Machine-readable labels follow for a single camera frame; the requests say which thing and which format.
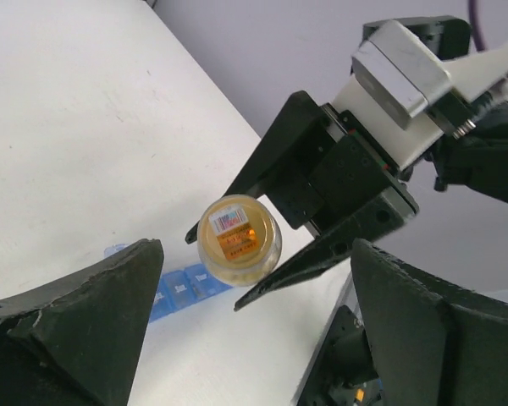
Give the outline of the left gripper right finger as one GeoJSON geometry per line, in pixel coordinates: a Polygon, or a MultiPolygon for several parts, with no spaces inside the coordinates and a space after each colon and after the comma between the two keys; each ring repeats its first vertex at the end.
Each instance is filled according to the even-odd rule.
{"type": "Polygon", "coordinates": [[[508,304],[436,277],[363,239],[351,270],[391,405],[508,405],[508,304]]]}

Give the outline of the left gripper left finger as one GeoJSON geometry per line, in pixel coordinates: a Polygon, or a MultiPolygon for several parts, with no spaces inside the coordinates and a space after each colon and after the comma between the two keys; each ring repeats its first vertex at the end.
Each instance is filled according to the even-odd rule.
{"type": "Polygon", "coordinates": [[[164,253],[142,239],[0,300],[0,405],[126,405],[164,253]]]}

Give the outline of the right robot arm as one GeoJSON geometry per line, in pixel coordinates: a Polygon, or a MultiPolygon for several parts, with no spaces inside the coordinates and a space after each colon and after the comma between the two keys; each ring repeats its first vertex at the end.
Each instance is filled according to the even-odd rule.
{"type": "Polygon", "coordinates": [[[367,23],[332,102],[289,96],[228,195],[267,196],[312,242],[235,303],[311,280],[419,211],[406,189],[418,162],[434,188],[464,185],[508,204],[508,42],[470,53],[473,27],[451,16],[367,23]]]}

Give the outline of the amber pill bottle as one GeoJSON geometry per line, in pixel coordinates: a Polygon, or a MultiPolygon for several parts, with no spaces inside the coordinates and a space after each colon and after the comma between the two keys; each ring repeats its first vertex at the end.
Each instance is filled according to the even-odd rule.
{"type": "Polygon", "coordinates": [[[194,228],[202,264],[220,282],[253,286],[279,263],[280,227],[258,200],[228,195],[213,202],[194,228]]]}

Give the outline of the blue weekly pill organizer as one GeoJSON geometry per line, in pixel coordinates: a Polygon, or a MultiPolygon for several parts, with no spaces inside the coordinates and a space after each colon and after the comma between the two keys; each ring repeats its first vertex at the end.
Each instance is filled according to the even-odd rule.
{"type": "Polygon", "coordinates": [[[232,287],[219,281],[201,263],[173,269],[163,263],[149,323],[182,311],[232,287]]]}

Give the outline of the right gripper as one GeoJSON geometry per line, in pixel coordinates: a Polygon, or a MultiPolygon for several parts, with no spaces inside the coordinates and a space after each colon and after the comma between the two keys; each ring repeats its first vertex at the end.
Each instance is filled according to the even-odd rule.
{"type": "Polygon", "coordinates": [[[314,237],[240,297],[235,311],[321,276],[351,256],[355,239],[375,242],[419,212],[353,116],[317,104],[305,91],[288,98],[224,194],[266,195],[291,228],[314,237]],[[379,196],[386,190],[391,196],[379,196]]]}

